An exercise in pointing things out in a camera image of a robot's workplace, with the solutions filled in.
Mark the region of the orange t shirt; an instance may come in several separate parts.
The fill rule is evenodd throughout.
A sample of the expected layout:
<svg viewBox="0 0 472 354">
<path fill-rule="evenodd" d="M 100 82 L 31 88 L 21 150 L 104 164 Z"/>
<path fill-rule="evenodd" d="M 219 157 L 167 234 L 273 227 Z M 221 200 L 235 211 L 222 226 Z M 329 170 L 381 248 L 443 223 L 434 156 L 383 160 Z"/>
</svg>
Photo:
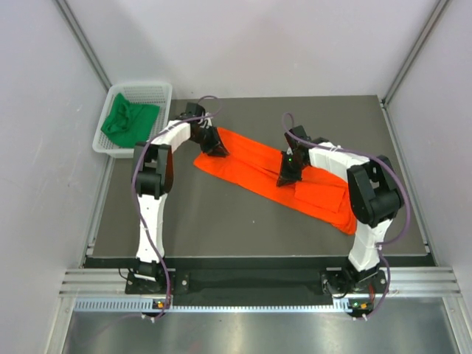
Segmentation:
<svg viewBox="0 0 472 354">
<path fill-rule="evenodd" d="M 278 187 L 282 154 L 225 128 L 218 133 L 229 151 L 225 158 L 200 153 L 194 165 L 271 201 L 319 219 L 346 235 L 354 235 L 357 219 L 350 206 L 347 182 L 316 167 L 306 167 L 302 180 Z"/>
</svg>

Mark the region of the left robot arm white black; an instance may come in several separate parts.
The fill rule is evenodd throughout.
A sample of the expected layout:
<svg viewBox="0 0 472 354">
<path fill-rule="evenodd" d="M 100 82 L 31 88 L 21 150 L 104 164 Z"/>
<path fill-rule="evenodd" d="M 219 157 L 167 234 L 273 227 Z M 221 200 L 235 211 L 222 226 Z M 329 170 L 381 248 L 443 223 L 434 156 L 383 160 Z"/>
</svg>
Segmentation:
<svg viewBox="0 0 472 354">
<path fill-rule="evenodd" d="M 226 158 L 218 129 L 211 114 L 198 101 L 187 103 L 183 113 L 170 120 L 162 131 L 133 150 L 131 195 L 139 217 L 139 262 L 133 275 L 151 292 L 171 294 L 170 272 L 164 261 L 163 223 L 167 197 L 173 187 L 173 154 L 185 142 L 199 145 L 201 152 L 215 158 Z"/>
</svg>

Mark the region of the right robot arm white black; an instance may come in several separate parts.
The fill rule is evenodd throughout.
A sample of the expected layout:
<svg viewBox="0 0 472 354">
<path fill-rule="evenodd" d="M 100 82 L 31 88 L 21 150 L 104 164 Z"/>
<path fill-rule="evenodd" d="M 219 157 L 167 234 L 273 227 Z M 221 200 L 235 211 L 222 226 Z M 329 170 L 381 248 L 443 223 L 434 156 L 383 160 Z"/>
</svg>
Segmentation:
<svg viewBox="0 0 472 354">
<path fill-rule="evenodd" d="M 288 149 L 282 152 L 277 186 L 298 185 L 302 172 L 316 167 L 347 182 L 350 208 L 356 219 L 354 244 L 347 264 L 324 279 L 324 289 L 334 298 L 359 292 L 372 284 L 378 273 L 381 244 L 404 205 L 401 185 L 389 173 L 390 161 L 346 151 L 326 139 L 312 140 L 298 125 L 285 132 Z"/>
</svg>

